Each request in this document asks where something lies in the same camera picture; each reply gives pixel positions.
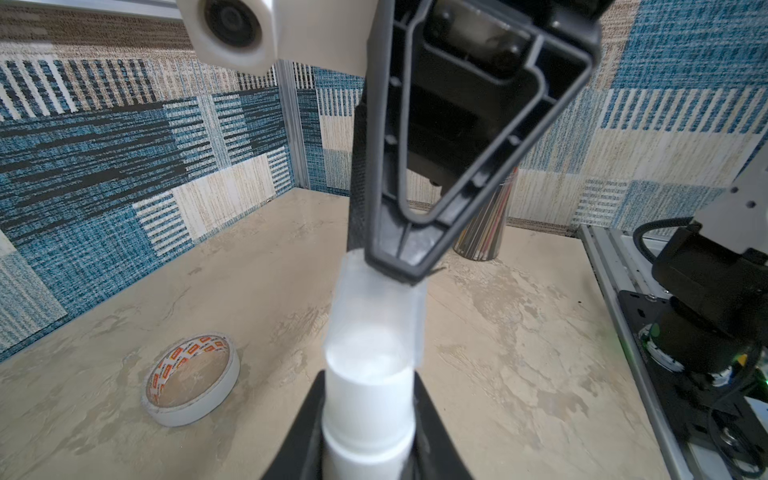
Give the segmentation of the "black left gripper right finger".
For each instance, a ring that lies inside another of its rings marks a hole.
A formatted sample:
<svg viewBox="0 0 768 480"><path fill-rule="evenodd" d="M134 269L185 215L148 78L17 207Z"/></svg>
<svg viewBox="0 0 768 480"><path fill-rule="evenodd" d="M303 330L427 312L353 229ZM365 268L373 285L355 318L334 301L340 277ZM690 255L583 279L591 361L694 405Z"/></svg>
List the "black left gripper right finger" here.
<svg viewBox="0 0 768 480"><path fill-rule="evenodd" d="M472 479L418 373L414 377L416 432L411 479Z"/></svg>

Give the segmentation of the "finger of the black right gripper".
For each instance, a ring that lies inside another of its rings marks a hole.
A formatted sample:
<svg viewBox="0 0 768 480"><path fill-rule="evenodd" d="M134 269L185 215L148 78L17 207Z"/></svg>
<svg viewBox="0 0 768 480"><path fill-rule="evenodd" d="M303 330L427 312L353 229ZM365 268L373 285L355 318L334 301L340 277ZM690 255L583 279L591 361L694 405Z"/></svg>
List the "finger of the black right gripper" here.
<svg viewBox="0 0 768 480"><path fill-rule="evenodd" d="M367 41L366 262L423 280L587 85L599 1L381 1Z"/></svg>
<svg viewBox="0 0 768 480"><path fill-rule="evenodd" d="M353 146L351 156L349 209L346 250L362 249L365 246L366 227L366 134L367 134L367 93L363 90L354 111Z"/></svg>

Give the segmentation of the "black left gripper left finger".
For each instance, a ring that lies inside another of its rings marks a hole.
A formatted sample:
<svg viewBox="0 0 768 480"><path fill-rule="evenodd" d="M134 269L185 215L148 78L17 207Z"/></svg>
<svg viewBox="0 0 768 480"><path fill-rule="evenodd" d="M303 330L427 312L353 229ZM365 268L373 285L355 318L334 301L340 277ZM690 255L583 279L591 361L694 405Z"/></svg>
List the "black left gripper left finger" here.
<svg viewBox="0 0 768 480"><path fill-rule="evenodd" d="M325 400L325 371L315 377L288 433L263 480L322 479L322 412Z"/></svg>

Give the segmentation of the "translucent glue stick cap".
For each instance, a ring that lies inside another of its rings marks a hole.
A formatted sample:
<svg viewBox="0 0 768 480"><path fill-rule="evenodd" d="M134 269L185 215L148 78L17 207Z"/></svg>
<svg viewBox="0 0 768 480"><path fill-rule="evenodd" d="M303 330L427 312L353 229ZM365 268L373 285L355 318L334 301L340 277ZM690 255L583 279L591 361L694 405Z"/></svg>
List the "translucent glue stick cap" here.
<svg viewBox="0 0 768 480"><path fill-rule="evenodd" d="M328 366L363 381L420 366L426 297L426 281L399 282L368 265L363 250L347 252L324 345Z"/></svg>

